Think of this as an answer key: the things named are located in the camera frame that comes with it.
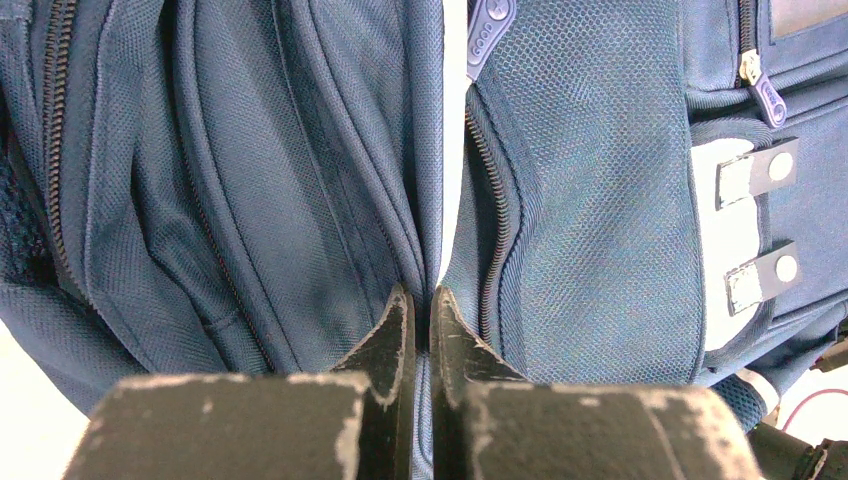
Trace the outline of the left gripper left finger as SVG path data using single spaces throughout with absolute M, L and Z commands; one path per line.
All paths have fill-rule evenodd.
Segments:
M 101 402 L 69 479 L 406 479 L 415 313 L 395 286 L 329 371 L 129 377 Z

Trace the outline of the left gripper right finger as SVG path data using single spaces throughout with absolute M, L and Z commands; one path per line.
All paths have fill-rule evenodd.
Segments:
M 430 360 L 438 479 L 756 479 L 733 413 L 692 386 L 535 384 L 436 290 Z

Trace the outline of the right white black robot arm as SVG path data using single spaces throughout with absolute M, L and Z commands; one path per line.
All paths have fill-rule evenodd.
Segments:
M 747 439 L 764 479 L 847 480 L 847 442 L 810 445 L 773 426 L 756 425 Z

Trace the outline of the navy blue backpack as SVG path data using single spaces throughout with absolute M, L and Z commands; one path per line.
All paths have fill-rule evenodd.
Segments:
M 847 340 L 846 3 L 2 3 L 1 316 L 82 413 L 329 371 L 397 285 L 406 479 L 440 287 L 530 382 L 705 388 L 748 442 Z

